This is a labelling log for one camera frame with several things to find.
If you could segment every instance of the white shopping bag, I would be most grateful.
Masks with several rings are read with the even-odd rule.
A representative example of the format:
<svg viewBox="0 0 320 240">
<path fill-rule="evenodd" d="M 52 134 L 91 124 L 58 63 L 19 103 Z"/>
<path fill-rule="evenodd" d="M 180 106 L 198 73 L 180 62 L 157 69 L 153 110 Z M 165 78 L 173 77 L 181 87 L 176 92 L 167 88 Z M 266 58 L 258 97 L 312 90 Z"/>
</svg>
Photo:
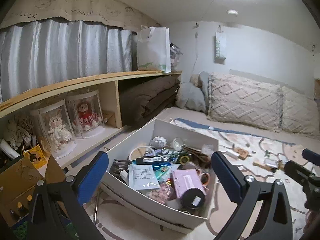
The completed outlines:
<svg viewBox="0 0 320 240">
<path fill-rule="evenodd" d="M 226 52 L 227 52 L 227 37 L 226 37 L 226 34 L 221 31 L 221 27 L 219 25 L 218 30 L 216 32 L 216 58 L 225 60 Z"/>
<path fill-rule="evenodd" d="M 138 70 L 171 72 L 168 28 L 142 26 L 137 33 L 137 63 Z"/>
</svg>

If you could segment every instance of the gray curtain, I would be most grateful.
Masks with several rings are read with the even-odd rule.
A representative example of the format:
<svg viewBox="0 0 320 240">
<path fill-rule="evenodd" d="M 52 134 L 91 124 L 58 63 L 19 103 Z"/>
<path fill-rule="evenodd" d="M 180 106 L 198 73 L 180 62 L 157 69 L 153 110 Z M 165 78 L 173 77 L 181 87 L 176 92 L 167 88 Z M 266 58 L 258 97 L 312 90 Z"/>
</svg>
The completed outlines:
<svg viewBox="0 0 320 240">
<path fill-rule="evenodd" d="M 131 71 L 132 32 L 59 18 L 0 32 L 1 101 L 64 80 Z"/>
</svg>

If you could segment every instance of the brown paper banner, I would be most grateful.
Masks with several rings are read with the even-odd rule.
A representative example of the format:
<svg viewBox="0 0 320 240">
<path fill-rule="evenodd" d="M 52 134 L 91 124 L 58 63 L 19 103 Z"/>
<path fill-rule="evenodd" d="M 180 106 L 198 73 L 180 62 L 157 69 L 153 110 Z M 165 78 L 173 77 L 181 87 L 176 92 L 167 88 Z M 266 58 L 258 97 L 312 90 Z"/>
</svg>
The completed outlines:
<svg viewBox="0 0 320 240">
<path fill-rule="evenodd" d="M 101 22 L 134 32 L 140 31 L 141 25 L 159 26 L 149 16 L 117 0 L 16 0 L 0 28 L 53 17 Z"/>
</svg>

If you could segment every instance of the doll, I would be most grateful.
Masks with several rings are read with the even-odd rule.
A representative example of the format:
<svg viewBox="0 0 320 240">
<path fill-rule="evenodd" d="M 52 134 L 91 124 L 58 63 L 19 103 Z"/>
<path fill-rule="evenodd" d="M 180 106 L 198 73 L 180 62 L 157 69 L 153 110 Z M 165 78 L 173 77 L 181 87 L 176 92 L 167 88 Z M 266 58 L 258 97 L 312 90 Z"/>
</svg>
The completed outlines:
<svg viewBox="0 0 320 240">
<path fill-rule="evenodd" d="M 55 151 L 63 149 L 67 146 L 68 141 L 72 140 L 72 134 L 65 128 L 66 125 L 63 124 L 61 111 L 62 109 L 58 109 L 57 113 L 49 120 L 50 131 L 48 133 Z"/>
<path fill-rule="evenodd" d="M 92 112 L 91 104 L 87 101 L 78 104 L 78 115 L 81 129 L 86 131 L 96 128 L 102 121 L 101 116 Z"/>
</svg>

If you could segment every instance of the yellow box with black silhouette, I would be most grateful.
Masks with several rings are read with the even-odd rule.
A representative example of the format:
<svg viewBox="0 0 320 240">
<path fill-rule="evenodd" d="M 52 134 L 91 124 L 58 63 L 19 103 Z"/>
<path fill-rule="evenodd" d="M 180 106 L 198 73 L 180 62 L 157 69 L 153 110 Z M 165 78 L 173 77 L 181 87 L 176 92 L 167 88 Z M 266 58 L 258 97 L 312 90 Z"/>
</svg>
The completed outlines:
<svg viewBox="0 0 320 240">
<path fill-rule="evenodd" d="M 25 150 L 24 145 L 22 145 L 22 153 L 23 153 L 23 156 L 25 156 L 28 160 L 30 160 L 30 162 L 36 169 L 39 169 L 43 165 L 47 164 L 47 160 L 45 159 L 44 154 L 38 142 L 35 147 L 29 150 Z"/>
</svg>

